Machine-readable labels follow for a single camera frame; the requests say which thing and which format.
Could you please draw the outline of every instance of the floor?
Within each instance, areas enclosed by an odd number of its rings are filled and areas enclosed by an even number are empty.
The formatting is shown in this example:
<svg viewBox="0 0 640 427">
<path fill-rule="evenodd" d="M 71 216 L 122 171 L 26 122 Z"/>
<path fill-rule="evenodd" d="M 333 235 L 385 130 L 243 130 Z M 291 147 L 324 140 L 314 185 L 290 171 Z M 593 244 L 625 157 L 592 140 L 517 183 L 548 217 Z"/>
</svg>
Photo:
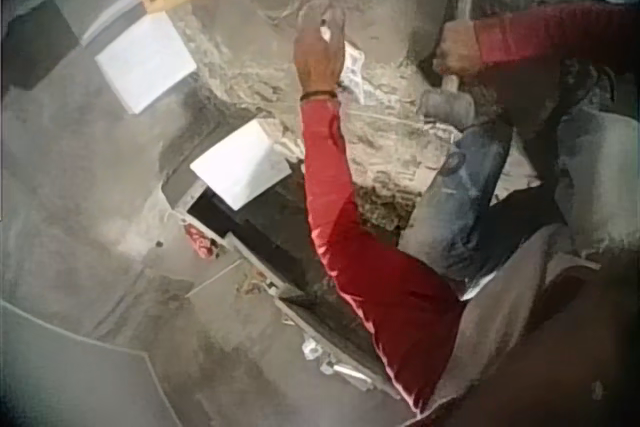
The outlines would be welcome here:
<svg viewBox="0 0 640 427">
<path fill-rule="evenodd" d="M 406 406 L 307 362 L 302 333 L 240 265 L 192 300 L 207 264 L 159 192 L 206 106 L 183 82 L 130 117 L 76 48 L 3 100 L 5 300 L 51 324 L 149 352 L 185 426 L 397 425 Z"/>
</svg>

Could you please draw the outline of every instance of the gray pants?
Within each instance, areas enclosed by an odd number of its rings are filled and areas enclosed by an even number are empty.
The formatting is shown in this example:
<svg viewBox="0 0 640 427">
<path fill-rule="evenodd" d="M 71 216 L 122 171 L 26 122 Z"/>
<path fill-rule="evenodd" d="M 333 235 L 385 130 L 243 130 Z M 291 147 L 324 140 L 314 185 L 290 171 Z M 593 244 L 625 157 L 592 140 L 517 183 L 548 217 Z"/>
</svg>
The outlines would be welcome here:
<svg viewBox="0 0 640 427">
<path fill-rule="evenodd" d="M 400 250 L 473 288 L 555 222 L 569 226 L 574 253 L 637 249 L 638 123 L 601 112 L 611 102 L 603 90 L 593 89 L 559 123 L 558 185 L 517 191 L 493 206 L 513 129 L 493 121 L 465 131 L 418 203 Z"/>
</svg>

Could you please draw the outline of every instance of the red sleeve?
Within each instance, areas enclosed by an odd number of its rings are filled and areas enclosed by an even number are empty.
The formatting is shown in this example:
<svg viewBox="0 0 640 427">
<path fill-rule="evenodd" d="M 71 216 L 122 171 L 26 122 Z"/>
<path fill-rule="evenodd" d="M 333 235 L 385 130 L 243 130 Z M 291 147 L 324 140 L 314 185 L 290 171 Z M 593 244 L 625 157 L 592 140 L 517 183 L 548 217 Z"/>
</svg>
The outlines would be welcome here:
<svg viewBox="0 0 640 427">
<path fill-rule="evenodd" d="M 463 304 L 433 270 L 360 223 L 339 104 L 302 106 L 305 188 L 316 250 L 340 295 L 371 332 L 389 375 L 416 411 L 453 350 Z"/>
<path fill-rule="evenodd" d="M 559 55 L 628 71 L 640 53 L 640 15 L 629 6 L 553 5 L 474 24 L 486 64 Z"/>
</svg>

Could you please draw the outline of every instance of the bracelet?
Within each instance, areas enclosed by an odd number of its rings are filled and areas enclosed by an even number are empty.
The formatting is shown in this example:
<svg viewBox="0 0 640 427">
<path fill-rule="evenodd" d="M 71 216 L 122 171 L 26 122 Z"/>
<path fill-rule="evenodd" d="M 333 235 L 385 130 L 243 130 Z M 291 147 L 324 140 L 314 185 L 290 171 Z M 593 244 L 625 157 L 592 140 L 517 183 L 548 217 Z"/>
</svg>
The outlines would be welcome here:
<svg viewBox="0 0 640 427">
<path fill-rule="evenodd" d="M 312 99 L 313 97 L 331 97 L 332 99 L 337 99 L 338 94 L 336 94 L 334 90 L 316 90 L 313 92 L 302 94 L 302 96 L 300 97 L 300 102 Z"/>
</svg>

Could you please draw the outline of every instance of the hand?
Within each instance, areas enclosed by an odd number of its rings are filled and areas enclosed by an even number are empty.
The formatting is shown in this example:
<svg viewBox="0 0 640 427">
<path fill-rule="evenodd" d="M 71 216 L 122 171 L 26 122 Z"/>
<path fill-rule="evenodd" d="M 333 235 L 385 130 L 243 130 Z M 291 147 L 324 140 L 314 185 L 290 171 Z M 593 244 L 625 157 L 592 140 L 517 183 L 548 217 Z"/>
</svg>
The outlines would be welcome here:
<svg viewBox="0 0 640 427">
<path fill-rule="evenodd" d="M 455 20 L 444 26 L 433 70 L 440 75 L 475 75 L 484 67 L 473 22 Z"/>
<path fill-rule="evenodd" d="M 300 12 L 294 62 L 303 94 L 336 90 L 344 68 L 344 26 L 344 11 L 329 1 L 309 2 Z M 323 31 L 330 32 L 328 41 Z"/>
</svg>

